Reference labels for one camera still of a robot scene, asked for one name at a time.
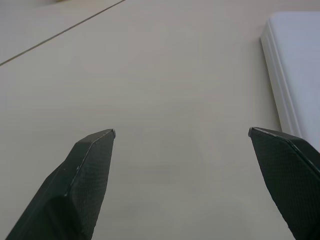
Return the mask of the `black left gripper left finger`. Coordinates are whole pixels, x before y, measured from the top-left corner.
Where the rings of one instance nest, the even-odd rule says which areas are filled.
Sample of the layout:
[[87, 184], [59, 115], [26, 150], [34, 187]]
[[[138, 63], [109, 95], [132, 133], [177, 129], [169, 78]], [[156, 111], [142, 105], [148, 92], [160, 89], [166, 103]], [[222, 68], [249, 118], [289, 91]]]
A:
[[5, 240], [91, 240], [105, 197], [116, 132], [74, 144], [44, 180]]

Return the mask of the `white plastic board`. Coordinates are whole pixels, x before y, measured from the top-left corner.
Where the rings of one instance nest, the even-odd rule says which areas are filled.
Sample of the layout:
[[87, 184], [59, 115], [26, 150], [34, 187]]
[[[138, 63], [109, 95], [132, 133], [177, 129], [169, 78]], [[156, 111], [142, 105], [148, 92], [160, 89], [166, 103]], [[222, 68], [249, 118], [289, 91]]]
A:
[[281, 130], [320, 152], [320, 11], [276, 12], [260, 40]]

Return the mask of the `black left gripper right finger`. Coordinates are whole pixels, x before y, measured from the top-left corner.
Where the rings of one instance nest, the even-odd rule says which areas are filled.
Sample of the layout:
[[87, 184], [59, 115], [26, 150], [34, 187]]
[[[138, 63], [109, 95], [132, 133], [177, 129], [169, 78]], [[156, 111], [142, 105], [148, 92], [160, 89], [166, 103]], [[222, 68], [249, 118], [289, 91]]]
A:
[[284, 132], [251, 127], [248, 136], [265, 185], [295, 240], [320, 240], [320, 152]]

